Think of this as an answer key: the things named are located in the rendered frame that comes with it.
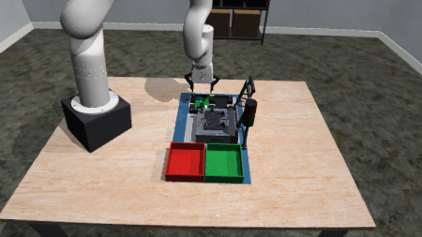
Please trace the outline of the red bin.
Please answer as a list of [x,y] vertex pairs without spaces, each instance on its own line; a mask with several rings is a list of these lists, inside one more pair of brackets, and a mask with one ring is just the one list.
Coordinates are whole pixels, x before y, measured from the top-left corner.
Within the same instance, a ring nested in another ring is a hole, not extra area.
[[171,142],[166,181],[203,183],[204,152],[205,143]]

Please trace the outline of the green circuit board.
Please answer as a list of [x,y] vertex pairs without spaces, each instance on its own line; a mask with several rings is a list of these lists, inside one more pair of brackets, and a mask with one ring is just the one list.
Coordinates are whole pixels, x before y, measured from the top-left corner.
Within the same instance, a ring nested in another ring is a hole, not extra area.
[[198,110],[197,106],[201,106],[201,104],[203,104],[204,108],[209,109],[209,97],[207,97],[207,96],[204,96],[204,97],[196,96],[194,110]]

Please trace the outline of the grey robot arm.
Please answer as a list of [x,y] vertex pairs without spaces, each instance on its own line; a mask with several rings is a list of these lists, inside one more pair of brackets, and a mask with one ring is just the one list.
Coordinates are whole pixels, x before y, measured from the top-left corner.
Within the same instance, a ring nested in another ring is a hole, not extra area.
[[[183,27],[185,54],[198,65],[208,65],[213,61],[214,29],[204,23],[211,12],[212,0],[189,1]],[[60,15],[61,26],[69,35],[78,89],[71,100],[71,107],[80,114],[102,114],[118,104],[117,94],[109,90],[102,27],[114,2],[69,0]]]

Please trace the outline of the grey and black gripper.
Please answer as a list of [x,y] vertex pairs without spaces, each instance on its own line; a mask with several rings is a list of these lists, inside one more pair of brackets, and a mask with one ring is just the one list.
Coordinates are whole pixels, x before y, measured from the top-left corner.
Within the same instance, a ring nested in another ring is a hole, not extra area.
[[[191,80],[188,78],[191,76]],[[213,77],[215,80],[213,81]],[[186,81],[190,85],[190,90],[193,93],[193,83],[210,83],[210,93],[212,93],[214,89],[214,85],[218,83],[220,77],[213,73],[213,65],[212,62],[208,65],[198,65],[196,63],[192,63],[191,72],[184,77]]]

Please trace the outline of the green bin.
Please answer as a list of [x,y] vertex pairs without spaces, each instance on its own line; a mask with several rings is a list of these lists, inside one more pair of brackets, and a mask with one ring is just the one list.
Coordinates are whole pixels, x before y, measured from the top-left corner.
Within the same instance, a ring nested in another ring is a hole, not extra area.
[[241,144],[207,143],[205,182],[243,184],[243,181]]

